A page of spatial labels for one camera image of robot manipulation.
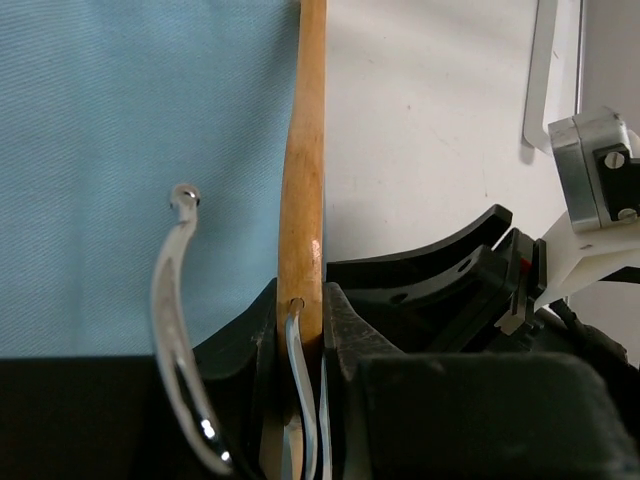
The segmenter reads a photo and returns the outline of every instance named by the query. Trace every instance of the wooden handle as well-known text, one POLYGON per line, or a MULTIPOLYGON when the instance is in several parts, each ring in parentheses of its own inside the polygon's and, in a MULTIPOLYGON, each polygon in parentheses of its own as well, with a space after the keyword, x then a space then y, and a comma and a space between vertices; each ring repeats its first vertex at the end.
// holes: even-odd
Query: wooden handle
POLYGON ((304 301, 300 334, 306 354, 314 355, 311 351, 322 335, 326 16, 326 0, 302 0, 280 204, 277 317, 281 358, 287 355, 284 325, 294 298, 304 301))

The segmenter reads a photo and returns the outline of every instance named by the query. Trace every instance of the metal plate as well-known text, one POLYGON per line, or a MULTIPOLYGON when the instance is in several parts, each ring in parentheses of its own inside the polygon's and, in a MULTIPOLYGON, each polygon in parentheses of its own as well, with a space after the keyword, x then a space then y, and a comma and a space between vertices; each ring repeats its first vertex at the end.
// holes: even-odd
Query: metal plate
POLYGON ((552 123, 549 135, 573 230, 617 225, 605 205, 593 152, 616 144, 631 150, 624 120, 601 107, 552 123))

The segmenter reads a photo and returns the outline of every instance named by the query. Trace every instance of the chrome hook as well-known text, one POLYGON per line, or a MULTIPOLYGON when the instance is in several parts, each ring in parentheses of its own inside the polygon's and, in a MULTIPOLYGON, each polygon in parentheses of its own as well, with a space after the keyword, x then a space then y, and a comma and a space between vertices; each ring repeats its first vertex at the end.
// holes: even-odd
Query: chrome hook
POLYGON ((151 286, 151 318, 156 361, 180 428, 211 472, 229 475, 233 472, 231 454, 196 366, 180 296, 182 263, 198 225, 199 203, 196 187, 181 184, 173 189, 171 207, 178 209, 179 223, 169 232, 158 256, 151 286))

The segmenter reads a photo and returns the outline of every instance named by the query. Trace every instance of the white wall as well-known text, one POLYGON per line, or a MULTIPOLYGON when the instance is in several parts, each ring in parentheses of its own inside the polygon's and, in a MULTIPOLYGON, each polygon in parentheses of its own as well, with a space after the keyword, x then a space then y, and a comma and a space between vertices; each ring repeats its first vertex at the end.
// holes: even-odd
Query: white wall
MULTIPOLYGON (((329 2, 329 260, 432 243, 494 203, 537 237, 566 208, 553 160, 522 142, 536 7, 329 2)), ((558 118, 573 113, 567 71, 558 118)))

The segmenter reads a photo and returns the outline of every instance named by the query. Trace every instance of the black cable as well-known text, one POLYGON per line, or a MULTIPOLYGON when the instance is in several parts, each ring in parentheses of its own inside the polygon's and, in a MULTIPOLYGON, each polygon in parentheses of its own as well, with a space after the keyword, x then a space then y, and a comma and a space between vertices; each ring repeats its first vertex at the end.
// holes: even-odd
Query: black cable
POLYGON ((569 308, 569 305, 564 300, 556 300, 549 304, 549 308, 562 320, 575 339, 580 342, 580 346, 583 346, 587 342, 587 331, 575 312, 569 308))

